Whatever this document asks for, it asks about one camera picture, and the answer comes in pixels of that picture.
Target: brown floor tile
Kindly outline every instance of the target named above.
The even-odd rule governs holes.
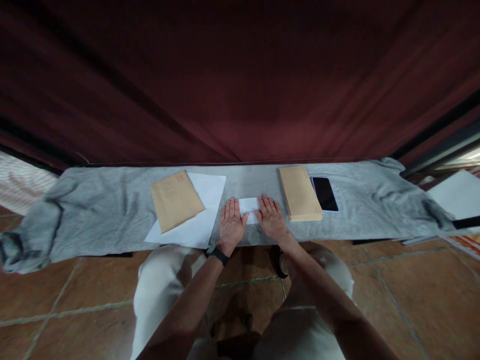
[[[233,252],[217,285],[233,284],[258,278],[276,276],[269,258],[270,246],[243,246]]]
[[[367,320],[401,359],[423,359],[420,347],[373,266],[361,264],[351,267],[350,271],[355,281],[353,300]]]
[[[77,261],[53,263],[24,275],[0,273],[0,320],[48,314]]]
[[[0,205],[0,216],[4,215],[15,215],[15,213]]]
[[[128,257],[84,257],[55,312],[133,300],[139,267],[151,251]]]
[[[29,360],[129,359],[134,331],[131,306],[52,318]]]
[[[279,279],[264,281],[245,286],[215,289],[211,309],[215,309],[214,318],[221,318],[215,324],[217,340],[232,338],[246,332],[241,323],[245,314],[253,315],[253,332],[262,333],[273,313],[282,305],[283,294]]]
[[[322,240],[313,241],[332,250],[346,264],[367,261],[369,257],[360,245],[353,245],[350,240]]]
[[[23,218],[21,215],[0,217],[0,233],[15,230]]]
[[[422,250],[437,249],[440,247],[447,247],[449,244],[443,239],[434,239],[422,242],[416,245],[404,246],[399,241],[379,241],[363,245],[368,251],[368,256],[371,259],[378,259],[384,257],[391,257],[400,254],[409,254]]]
[[[0,327],[0,359],[22,360],[43,321]]]
[[[450,247],[448,251],[455,254],[455,256],[457,256],[462,263],[464,263],[468,268],[470,268],[477,276],[480,276],[480,260],[473,258],[465,251],[462,251],[454,246]]]
[[[431,359],[478,359],[480,279],[445,250],[375,264]]]

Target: shoe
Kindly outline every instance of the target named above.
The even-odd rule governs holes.
[[[282,271],[282,268],[280,267],[280,255],[282,255],[283,253],[284,252],[282,251],[282,249],[280,249],[280,246],[278,245],[273,245],[268,252],[268,256],[270,257],[270,262],[280,279],[285,279],[288,277],[288,275],[284,273]]]

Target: red backdrop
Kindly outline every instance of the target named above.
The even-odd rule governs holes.
[[[349,161],[480,88],[478,1],[179,3],[3,5],[3,115],[79,162]]]

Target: person's left hand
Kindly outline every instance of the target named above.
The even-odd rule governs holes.
[[[244,237],[248,217],[248,212],[240,217],[239,200],[234,197],[221,209],[220,240],[216,247],[226,256],[232,255],[235,247]]]

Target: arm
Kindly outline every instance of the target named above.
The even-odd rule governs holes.
[[[230,257],[242,240],[248,216],[246,213],[240,217],[239,200],[233,197],[222,208],[220,240],[216,246],[226,256]],[[138,360],[187,358],[223,268],[216,256],[206,260],[153,333]]]
[[[397,359],[374,327],[325,270],[300,246],[285,226],[277,201],[263,195],[255,215],[265,234],[282,249],[315,301],[315,307],[336,337],[346,359]]]

